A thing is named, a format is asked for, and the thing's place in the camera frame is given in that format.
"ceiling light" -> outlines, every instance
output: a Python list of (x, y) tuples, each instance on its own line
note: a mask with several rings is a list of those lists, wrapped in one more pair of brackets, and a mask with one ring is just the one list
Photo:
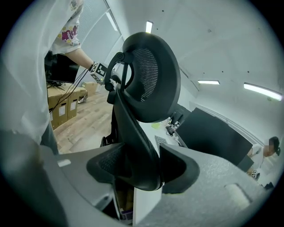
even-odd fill
[(109, 19), (109, 21), (110, 21), (112, 27), (114, 28), (114, 30), (115, 30), (115, 31), (118, 31), (117, 26), (116, 26), (116, 24), (115, 24), (115, 22), (114, 22), (114, 19), (113, 19), (112, 16), (111, 16), (110, 12), (106, 12), (106, 15), (107, 15), (107, 17), (108, 17), (108, 19)]
[(146, 32), (151, 33), (152, 26), (153, 26), (153, 22), (147, 21), (146, 22)]
[(261, 94), (264, 94), (264, 95), (269, 96), (271, 98), (274, 98), (278, 101), (282, 100), (282, 94), (280, 94), (276, 91), (261, 87), (261, 86), (257, 86), (257, 85), (253, 85), (253, 84), (249, 84), (249, 83), (244, 83), (244, 88), (258, 92), (258, 93), (261, 93)]
[(199, 80), (198, 83), (220, 85), (220, 82), (218, 80)]

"white t-shirt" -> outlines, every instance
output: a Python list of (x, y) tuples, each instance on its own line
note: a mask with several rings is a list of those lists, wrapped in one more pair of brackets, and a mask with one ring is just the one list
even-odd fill
[(258, 168), (260, 168), (261, 164), (263, 163), (263, 149), (264, 147), (259, 144), (255, 144), (252, 146), (252, 155), (250, 158), (254, 162), (252, 165), (253, 170), (257, 170)]
[(22, 14), (0, 52), (0, 129), (41, 142), (48, 122), (44, 57), (68, 53), (76, 38), (83, 0), (38, 0)]

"keyboard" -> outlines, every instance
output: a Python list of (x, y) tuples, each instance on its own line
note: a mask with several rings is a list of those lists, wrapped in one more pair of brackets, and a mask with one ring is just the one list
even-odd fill
[(155, 136), (155, 140), (156, 140), (159, 151), (160, 151), (160, 144), (167, 144), (167, 140), (165, 138)]

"person in white shirt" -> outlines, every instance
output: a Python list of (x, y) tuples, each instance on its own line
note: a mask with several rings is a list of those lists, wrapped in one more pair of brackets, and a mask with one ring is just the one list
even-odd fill
[(267, 145), (265, 145), (264, 147), (259, 144), (254, 144), (248, 152), (248, 156), (252, 159), (253, 165), (247, 171), (247, 173), (250, 175), (253, 170), (257, 170), (258, 168), (260, 168), (265, 157), (269, 157), (274, 153), (277, 153), (277, 155), (279, 155), (279, 144), (280, 143), (278, 137), (271, 137)]
[(77, 39), (83, 0), (37, 0), (21, 15), (0, 52), (0, 129), (31, 137), (58, 153), (50, 125), (44, 57), (63, 53), (89, 69)]

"white desk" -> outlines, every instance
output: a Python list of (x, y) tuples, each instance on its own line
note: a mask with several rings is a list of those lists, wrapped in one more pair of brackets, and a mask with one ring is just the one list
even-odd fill
[[(152, 145), (156, 149), (158, 155), (158, 147), (155, 140), (155, 136), (165, 138), (168, 144), (177, 145), (178, 143), (169, 135), (166, 135), (166, 128), (163, 124), (158, 129), (154, 129), (152, 123), (139, 123), (145, 134), (151, 141)], [(161, 200), (162, 188), (153, 192), (146, 192), (140, 189), (134, 188), (134, 203), (133, 203), (133, 225), (137, 225), (143, 218), (151, 212), (151, 210)]]

